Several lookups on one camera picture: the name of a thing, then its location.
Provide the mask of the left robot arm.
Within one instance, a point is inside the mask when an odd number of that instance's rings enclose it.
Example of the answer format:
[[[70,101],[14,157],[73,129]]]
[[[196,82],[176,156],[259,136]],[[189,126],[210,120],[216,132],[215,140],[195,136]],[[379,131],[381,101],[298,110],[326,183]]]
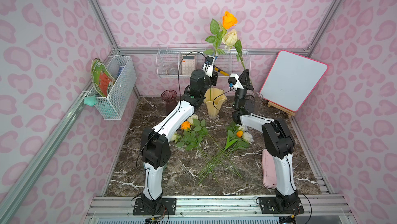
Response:
[[[145,128],[142,133],[140,156],[143,168],[140,170],[145,172],[145,186],[141,199],[152,210],[161,206],[163,169],[171,157],[169,141],[182,123],[203,104],[206,91],[217,83],[216,58],[204,57],[202,68],[191,73],[190,83],[177,106],[158,125]]]

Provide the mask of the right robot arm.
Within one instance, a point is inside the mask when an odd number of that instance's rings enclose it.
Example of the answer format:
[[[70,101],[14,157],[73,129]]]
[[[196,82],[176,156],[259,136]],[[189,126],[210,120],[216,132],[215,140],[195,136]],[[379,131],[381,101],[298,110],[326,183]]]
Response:
[[[265,148],[273,157],[277,177],[274,204],[277,210],[286,213],[291,207],[299,206],[299,196],[293,180],[293,151],[295,140],[283,119],[269,119],[254,114],[254,100],[247,98],[247,91],[253,90],[249,70],[241,75],[231,74],[229,87],[234,89],[235,111],[233,121],[239,125],[253,128],[263,134]]]

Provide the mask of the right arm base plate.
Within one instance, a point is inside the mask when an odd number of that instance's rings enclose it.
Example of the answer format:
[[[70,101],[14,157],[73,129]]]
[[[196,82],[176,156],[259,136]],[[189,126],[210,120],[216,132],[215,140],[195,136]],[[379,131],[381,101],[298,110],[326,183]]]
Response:
[[[262,214],[303,214],[304,206],[299,197],[296,196],[275,196],[258,197],[256,203],[259,205]]]

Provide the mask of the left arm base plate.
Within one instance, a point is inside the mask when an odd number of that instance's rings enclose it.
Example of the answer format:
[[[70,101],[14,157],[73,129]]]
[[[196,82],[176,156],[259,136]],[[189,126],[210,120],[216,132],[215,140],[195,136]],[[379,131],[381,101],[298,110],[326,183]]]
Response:
[[[176,204],[176,198],[160,198],[155,201],[144,197],[143,199],[137,199],[133,204],[133,215],[162,215],[164,211],[165,215],[175,215]]]

